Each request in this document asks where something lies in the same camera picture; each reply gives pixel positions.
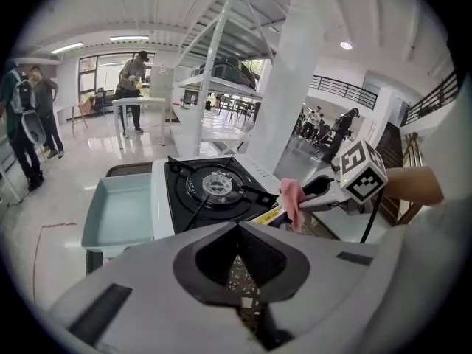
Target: light blue tray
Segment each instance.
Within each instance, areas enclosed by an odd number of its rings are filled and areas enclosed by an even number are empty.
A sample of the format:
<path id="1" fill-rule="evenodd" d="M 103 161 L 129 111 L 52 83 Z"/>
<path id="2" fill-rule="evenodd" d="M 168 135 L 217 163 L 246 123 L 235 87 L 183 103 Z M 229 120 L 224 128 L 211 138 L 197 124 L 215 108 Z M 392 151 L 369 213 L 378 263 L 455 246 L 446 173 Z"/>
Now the light blue tray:
<path id="1" fill-rule="evenodd" d="M 151 174 L 102 178 L 88 208 L 82 247 L 105 258 L 153 240 Z"/>

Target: white stove body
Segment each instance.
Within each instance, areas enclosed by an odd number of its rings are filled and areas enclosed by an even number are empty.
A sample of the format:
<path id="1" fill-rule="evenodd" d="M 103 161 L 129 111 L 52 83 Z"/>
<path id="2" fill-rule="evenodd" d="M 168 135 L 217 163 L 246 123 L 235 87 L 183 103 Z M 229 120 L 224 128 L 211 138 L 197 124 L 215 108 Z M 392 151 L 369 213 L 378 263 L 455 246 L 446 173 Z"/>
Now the white stove body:
<path id="1" fill-rule="evenodd" d="M 179 157 L 177 160 L 198 160 L 198 159 L 220 159 L 225 156 L 210 157 Z M 282 197 L 280 196 L 280 180 L 272 173 L 268 172 L 258 162 L 248 155 L 234 155 L 234 158 L 253 176 L 267 192 L 278 195 L 277 203 L 283 207 Z M 167 159 L 155 160 L 151 176 L 150 203 L 153 222 L 154 240 L 175 234 L 172 217 L 170 215 L 169 199 L 167 198 L 167 185 L 164 174 L 164 164 Z"/>

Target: pink cloth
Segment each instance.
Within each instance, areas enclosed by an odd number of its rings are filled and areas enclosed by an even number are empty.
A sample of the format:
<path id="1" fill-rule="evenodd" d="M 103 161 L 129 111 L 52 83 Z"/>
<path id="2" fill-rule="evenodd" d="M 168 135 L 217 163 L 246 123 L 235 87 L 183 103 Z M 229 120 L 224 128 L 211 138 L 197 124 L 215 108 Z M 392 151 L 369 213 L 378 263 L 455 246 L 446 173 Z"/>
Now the pink cloth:
<path id="1" fill-rule="evenodd" d="M 305 217 L 298 209 L 298 204 L 305 200 L 305 194 L 297 180 L 282 178 L 280 185 L 282 200 L 287 210 L 287 216 L 292 221 L 292 229 L 297 232 L 302 231 Z"/>

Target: backpack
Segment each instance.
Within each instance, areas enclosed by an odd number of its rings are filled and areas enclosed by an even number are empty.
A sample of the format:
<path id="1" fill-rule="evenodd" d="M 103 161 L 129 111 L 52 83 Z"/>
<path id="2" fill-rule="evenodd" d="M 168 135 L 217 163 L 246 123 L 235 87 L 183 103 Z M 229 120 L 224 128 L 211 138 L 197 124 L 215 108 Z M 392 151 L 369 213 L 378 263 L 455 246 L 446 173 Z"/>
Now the backpack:
<path id="1" fill-rule="evenodd" d="M 12 69 L 9 73 L 13 74 L 16 78 L 13 98 L 10 102 L 15 114 L 23 114 L 25 111 L 34 110 L 36 104 L 35 94 L 27 76 L 24 74 L 20 75 L 15 69 Z"/>

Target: ceiling light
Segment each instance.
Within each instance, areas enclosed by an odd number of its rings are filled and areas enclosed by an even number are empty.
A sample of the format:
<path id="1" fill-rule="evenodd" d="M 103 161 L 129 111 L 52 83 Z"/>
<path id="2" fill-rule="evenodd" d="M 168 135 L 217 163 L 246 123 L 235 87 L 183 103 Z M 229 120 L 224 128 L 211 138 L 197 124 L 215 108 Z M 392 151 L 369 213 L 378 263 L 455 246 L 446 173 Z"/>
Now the ceiling light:
<path id="1" fill-rule="evenodd" d="M 349 42 L 341 42 L 339 45 L 345 50 L 351 50 L 353 47 Z"/>
<path id="2" fill-rule="evenodd" d="M 121 35 L 119 37 L 110 37 L 110 41 L 126 41 L 128 39 L 141 39 L 149 41 L 149 35 Z"/>
<path id="3" fill-rule="evenodd" d="M 61 47 L 60 49 L 51 51 L 51 54 L 58 54 L 59 52 L 75 49 L 76 47 L 81 47 L 81 46 L 83 46 L 82 42 L 77 42 L 76 44 L 69 44 L 68 46 Z"/>

